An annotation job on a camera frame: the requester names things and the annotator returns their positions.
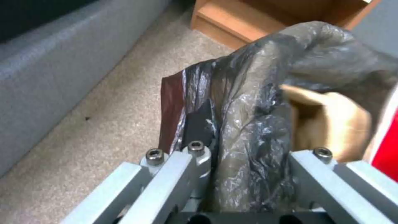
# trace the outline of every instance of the screw head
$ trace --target screw head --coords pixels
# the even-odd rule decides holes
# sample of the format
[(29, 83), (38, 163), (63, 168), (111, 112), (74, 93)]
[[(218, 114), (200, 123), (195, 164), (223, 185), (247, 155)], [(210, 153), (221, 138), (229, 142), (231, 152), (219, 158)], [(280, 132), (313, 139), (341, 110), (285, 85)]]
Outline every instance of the screw head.
[(323, 163), (329, 163), (333, 158), (333, 153), (328, 148), (316, 147), (312, 152)]
[(199, 157), (205, 153), (205, 145), (202, 141), (191, 141), (188, 144), (188, 153), (195, 157)]
[(164, 162), (164, 154), (160, 149), (150, 149), (145, 154), (148, 165), (157, 166)]

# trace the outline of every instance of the crumpled plastic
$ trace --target crumpled plastic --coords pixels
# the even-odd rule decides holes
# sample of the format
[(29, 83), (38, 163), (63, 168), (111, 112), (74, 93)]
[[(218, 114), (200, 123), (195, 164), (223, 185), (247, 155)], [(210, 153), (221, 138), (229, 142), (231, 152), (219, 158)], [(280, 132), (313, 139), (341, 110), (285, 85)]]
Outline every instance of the crumpled plastic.
[(376, 124), (398, 80), (397, 69), (397, 59), (336, 26), (308, 22), (288, 27), (172, 76), (180, 78), (183, 105), (170, 110), (181, 108), (174, 116), (176, 127), (167, 130), (174, 136), (167, 150), (181, 150), (186, 114), (210, 99), (218, 146), (212, 152), (218, 162), (208, 194), (210, 210), (289, 211), (295, 198), (287, 160), (291, 108), (280, 84), (344, 94), (370, 112)]

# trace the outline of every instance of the floor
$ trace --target floor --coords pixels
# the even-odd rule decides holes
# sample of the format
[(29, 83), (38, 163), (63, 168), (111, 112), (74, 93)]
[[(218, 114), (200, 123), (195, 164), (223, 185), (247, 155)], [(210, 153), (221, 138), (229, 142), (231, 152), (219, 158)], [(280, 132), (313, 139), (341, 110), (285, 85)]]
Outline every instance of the floor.
[(160, 82), (231, 50), (189, 29), (171, 5), (124, 59), (0, 179), (1, 223), (58, 223), (122, 161), (158, 144)]

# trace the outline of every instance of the black plastic bag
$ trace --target black plastic bag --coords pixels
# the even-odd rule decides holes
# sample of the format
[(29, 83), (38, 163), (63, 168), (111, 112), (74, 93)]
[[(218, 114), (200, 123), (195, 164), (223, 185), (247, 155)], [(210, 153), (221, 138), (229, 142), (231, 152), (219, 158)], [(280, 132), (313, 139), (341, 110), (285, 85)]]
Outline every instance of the black plastic bag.
[(210, 100), (208, 124), (218, 158), (209, 194), (212, 210), (291, 210), (291, 111), (279, 85), (342, 93), (369, 111), (375, 124), (397, 82), (397, 68), (397, 59), (336, 26), (291, 26), (164, 78), (159, 148), (181, 150), (186, 115)]

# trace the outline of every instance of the red fabric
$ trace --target red fabric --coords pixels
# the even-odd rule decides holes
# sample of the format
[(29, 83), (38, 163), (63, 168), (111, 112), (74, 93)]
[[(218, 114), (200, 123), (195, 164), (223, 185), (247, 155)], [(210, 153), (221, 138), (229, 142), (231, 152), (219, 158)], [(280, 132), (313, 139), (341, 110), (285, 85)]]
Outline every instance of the red fabric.
[(398, 182), (398, 110), (392, 119), (372, 165)]

